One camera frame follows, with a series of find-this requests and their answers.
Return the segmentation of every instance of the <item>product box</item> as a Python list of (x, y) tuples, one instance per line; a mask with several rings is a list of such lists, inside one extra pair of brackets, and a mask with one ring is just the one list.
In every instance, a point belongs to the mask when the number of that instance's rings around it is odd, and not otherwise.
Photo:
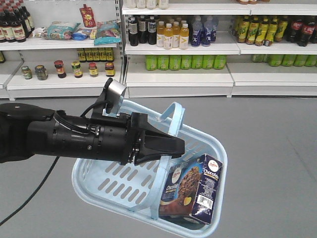
[(165, 220), (210, 224), (222, 162), (208, 154), (171, 167), (159, 206)]

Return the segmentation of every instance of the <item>cola bottle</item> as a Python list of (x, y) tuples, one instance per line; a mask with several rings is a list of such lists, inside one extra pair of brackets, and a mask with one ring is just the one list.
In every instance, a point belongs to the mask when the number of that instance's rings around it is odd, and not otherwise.
[(307, 16), (305, 17), (305, 22), (303, 24), (303, 27), (302, 27), (302, 32), (301, 32), (301, 35), (300, 35), (300, 39), (299, 41), (297, 42), (297, 45), (299, 46), (307, 46), (314, 30), (315, 30), (315, 24), (316, 24), (316, 21), (315, 21), (315, 17), (314, 16)]
[(303, 26), (303, 17), (294, 16), (292, 19), (292, 23), (290, 24), (290, 29), (288, 31), (286, 40), (292, 43), (297, 42), (300, 37), (302, 26)]

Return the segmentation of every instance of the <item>black cable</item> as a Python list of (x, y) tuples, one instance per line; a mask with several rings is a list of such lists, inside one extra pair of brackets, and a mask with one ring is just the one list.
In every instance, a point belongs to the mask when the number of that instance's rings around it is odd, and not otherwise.
[(3, 219), (0, 222), (0, 226), (2, 226), (5, 222), (7, 222), (11, 217), (13, 217), (15, 214), (17, 214), (19, 211), (21, 211), (26, 204), (28, 204), (31, 199), (35, 196), (35, 194), (41, 189), (41, 187), (43, 186), (43, 184), (45, 183), (45, 181), (48, 179), (48, 177), (50, 176), (52, 170), (54, 169), (56, 163), (58, 162), (59, 156), (57, 156), (54, 160), (54, 162), (52, 163), (50, 169), (48, 170), (48, 172), (46, 173), (45, 177), (43, 178), (43, 180), (41, 181), (41, 183), (39, 184), (39, 186), (34, 190), (34, 192), (29, 196), (28, 199), (25, 200), (25, 202), (18, 208), (16, 209), (14, 212), (12, 212), (9, 216), (7, 216), (5, 219)]

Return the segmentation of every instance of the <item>red pouch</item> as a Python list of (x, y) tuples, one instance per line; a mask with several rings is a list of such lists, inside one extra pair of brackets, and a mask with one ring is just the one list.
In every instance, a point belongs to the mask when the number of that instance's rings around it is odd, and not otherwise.
[(95, 27), (95, 19), (94, 19), (94, 13), (91, 7), (87, 7), (86, 4), (84, 4), (83, 8), (80, 8), (81, 16), (83, 17), (84, 25), (85, 27)]

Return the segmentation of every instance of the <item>green can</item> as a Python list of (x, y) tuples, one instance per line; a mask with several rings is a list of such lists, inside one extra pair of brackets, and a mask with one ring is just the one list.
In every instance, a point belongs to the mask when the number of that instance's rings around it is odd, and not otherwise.
[(295, 62), (294, 62), (294, 66), (296, 66), (296, 67), (304, 66), (307, 58), (308, 58), (308, 55), (297, 55)]
[(226, 66), (226, 56), (225, 55), (218, 55), (214, 58), (214, 69), (223, 69)]
[(263, 62), (264, 56), (265, 55), (262, 55), (262, 54), (255, 54), (255, 55), (252, 55), (251, 60), (254, 63), (261, 63)]
[(313, 67), (316, 65), (316, 63), (317, 63), (317, 55), (309, 55), (306, 60), (305, 66)]
[(284, 55), (282, 66), (290, 67), (293, 66), (296, 59), (296, 55)]
[(211, 69), (214, 63), (214, 56), (204, 55), (203, 57), (203, 69)]
[(169, 56), (169, 69), (180, 70), (181, 56)]
[(190, 69), (192, 66), (192, 56), (182, 56), (180, 69)]
[(204, 56), (193, 56), (192, 69), (202, 68)]
[(284, 55), (270, 55), (268, 57), (268, 65), (272, 67), (281, 66), (283, 62)]
[(168, 70), (169, 56), (158, 56), (158, 69)]
[(158, 68), (158, 56), (145, 56), (145, 67), (148, 71), (156, 70)]

